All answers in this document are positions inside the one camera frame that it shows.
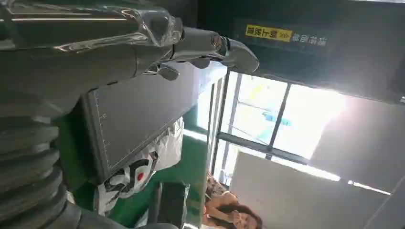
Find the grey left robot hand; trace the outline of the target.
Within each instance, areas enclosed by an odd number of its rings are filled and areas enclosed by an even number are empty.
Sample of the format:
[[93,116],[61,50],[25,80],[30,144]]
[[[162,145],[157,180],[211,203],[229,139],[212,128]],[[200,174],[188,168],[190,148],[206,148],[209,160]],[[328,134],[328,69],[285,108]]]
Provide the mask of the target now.
[[0,3],[1,117],[58,117],[79,97],[140,74],[174,80],[167,62],[210,61],[254,72],[243,43],[184,26],[139,0],[3,0]]

